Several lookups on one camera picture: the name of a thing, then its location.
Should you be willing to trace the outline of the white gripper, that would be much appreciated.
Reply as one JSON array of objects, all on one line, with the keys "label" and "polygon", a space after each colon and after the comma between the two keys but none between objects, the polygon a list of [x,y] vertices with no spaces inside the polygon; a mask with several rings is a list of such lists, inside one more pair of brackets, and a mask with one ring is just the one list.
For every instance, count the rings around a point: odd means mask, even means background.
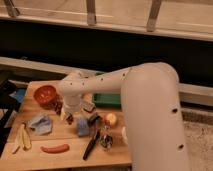
[{"label": "white gripper", "polygon": [[73,114],[74,112],[78,112],[81,108],[82,98],[80,95],[75,96],[64,96],[63,97],[63,107],[61,109],[60,119],[64,121],[66,119],[68,124],[72,124],[74,121]]}]

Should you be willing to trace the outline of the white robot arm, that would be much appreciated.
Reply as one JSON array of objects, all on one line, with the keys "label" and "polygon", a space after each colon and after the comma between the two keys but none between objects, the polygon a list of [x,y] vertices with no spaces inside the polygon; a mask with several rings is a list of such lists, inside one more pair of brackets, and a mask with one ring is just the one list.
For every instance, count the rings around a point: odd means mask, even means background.
[{"label": "white robot arm", "polygon": [[73,73],[58,88],[67,112],[80,107],[84,93],[121,95],[132,171],[190,171],[179,78],[172,66],[145,63],[90,78]]}]

